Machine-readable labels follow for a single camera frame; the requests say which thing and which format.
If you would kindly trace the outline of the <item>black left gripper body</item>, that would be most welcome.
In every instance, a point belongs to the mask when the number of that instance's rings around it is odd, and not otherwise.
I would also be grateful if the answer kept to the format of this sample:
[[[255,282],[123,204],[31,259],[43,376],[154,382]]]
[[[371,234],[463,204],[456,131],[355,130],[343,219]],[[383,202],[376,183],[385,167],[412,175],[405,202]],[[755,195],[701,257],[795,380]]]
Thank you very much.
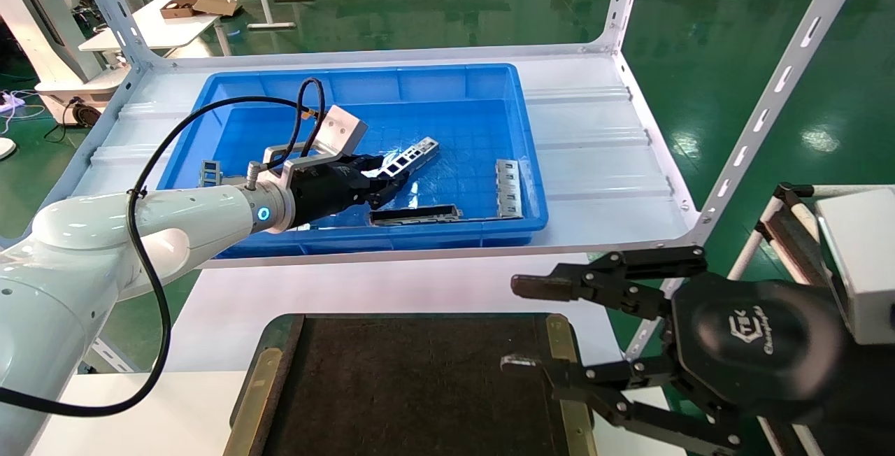
[[[362,202],[362,196],[371,191],[371,179],[346,162],[301,167],[293,171],[291,178],[294,212],[288,229],[342,213]]]

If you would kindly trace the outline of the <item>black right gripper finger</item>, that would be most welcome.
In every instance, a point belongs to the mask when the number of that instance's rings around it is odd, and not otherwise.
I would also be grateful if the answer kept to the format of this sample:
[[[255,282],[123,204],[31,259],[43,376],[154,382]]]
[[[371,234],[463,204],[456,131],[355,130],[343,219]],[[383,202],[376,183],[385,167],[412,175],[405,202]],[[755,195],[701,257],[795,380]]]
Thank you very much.
[[[583,366],[569,359],[541,360],[512,354],[501,358],[501,370],[537,374],[549,386],[555,401],[580,403],[614,427],[687,452],[736,454],[741,448],[736,422],[723,423],[725,417],[735,417],[736,412],[722,408],[720,401],[708,402],[708,415],[713,419],[708,422],[627,399],[627,390],[670,385],[680,377],[674,361],[668,357],[653,357],[635,364],[619,361]]]
[[[671,315],[671,299],[643,281],[691,278],[707,270],[703,249],[696,246],[613,251],[588,264],[557,264],[547,275],[514,275],[510,287],[522,299],[585,300],[654,321]]]

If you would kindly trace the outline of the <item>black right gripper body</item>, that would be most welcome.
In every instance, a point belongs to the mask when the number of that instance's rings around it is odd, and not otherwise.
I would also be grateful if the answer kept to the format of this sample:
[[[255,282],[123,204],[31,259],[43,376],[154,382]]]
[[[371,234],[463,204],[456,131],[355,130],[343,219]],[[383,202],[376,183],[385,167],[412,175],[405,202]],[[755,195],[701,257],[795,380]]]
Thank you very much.
[[[669,303],[682,374],[726,407],[806,420],[835,389],[850,332],[828,291],[694,276]]]

